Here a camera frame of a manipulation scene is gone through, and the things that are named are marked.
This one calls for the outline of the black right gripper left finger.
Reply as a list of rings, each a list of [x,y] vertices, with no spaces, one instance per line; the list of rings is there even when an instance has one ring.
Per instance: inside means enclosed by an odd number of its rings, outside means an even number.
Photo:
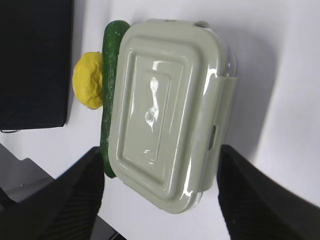
[[[22,201],[0,191],[2,240],[89,240],[102,204],[104,160],[91,148],[57,179]]]

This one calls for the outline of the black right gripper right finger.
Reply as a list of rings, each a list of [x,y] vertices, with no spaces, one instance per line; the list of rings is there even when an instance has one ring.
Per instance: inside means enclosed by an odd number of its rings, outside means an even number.
[[[320,209],[222,145],[218,202],[232,240],[318,240]]]

